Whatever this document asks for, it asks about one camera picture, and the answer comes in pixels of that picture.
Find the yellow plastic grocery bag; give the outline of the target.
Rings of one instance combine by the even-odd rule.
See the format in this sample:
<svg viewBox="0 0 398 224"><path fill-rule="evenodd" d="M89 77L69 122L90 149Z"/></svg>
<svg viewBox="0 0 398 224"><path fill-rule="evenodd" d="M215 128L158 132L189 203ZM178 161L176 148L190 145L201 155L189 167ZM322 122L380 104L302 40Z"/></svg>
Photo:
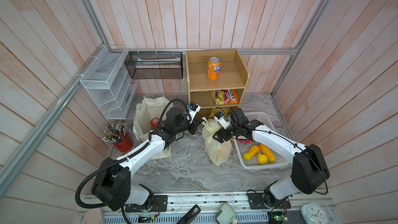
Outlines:
<svg viewBox="0 0 398 224"><path fill-rule="evenodd" d="M231 141L219 143L213 138L215 133L222 129L222 126L218 122L216 122L214 119L208 120L205 117L203 117L202 120L202 137L205 140L205 151L207 152L210 160L216 166L220 166L221 164L227 162L232 152L232 143Z"/></svg>

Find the floral canvas tote bag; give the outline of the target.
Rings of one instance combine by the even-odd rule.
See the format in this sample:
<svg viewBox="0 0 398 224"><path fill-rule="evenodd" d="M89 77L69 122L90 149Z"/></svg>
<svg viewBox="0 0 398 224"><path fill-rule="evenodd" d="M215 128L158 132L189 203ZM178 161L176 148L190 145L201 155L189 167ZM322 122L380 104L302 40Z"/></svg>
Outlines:
<svg viewBox="0 0 398 224"><path fill-rule="evenodd" d="M162 111L169 102L165 96L155 99L144 97L137 104L133 121L133 133L138 142L142 143L148 139L149 132L153 130L151 121L161 116Z"/></svg>

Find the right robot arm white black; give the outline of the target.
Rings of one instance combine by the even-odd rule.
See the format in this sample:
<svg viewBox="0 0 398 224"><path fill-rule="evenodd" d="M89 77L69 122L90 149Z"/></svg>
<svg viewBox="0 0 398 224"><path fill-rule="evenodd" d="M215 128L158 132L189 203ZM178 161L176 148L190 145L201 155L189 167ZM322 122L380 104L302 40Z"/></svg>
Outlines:
<svg viewBox="0 0 398 224"><path fill-rule="evenodd" d="M282 204L289 196L312 194L330 177L321 149L317 145L306 146L274 132L259 120L248 120L241 108L225 114L217 113L215 121L222 128L213 138L224 143L232 138L244 137L277 152L292 164L291 175L268 185L264 189L265 206L272 208Z"/></svg>

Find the red cola can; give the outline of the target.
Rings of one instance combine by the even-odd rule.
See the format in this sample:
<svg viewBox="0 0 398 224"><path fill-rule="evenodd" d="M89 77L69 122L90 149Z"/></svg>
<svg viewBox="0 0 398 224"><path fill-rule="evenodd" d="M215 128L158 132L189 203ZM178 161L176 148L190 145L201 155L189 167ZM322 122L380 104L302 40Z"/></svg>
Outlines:
<svg viewBox="0 0 398 224"><path fill-rule="evenodd" d="M154 130L158 124L159 124L160 119L158 117L155 117L151 120L151 128Z"/></svg>

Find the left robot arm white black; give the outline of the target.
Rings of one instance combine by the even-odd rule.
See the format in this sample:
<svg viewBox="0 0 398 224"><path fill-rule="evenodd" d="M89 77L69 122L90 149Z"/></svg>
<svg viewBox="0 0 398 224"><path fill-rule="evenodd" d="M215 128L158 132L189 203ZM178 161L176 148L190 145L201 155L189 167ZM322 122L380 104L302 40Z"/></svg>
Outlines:
<svg viewBox="0 0 398 224"><path fill-rule="evenodd" d="M107 206L117 211L128 200L132 200L137 205L147 204L151 191L143 185L131 186L131 178L147 161L176 141L178 134L186 131L191 134L196 133L203 121L195 119L201 107L195 103L183 106L184 108L178 108L167 105L157 126L148 134L146 141L117 159L106 158L100 168L87 176L78 186L75 193L77 205L86 209ZM98 204L88 204L80 198L83 187L92 178L95 181L91 193L100 200Z"/></svg>

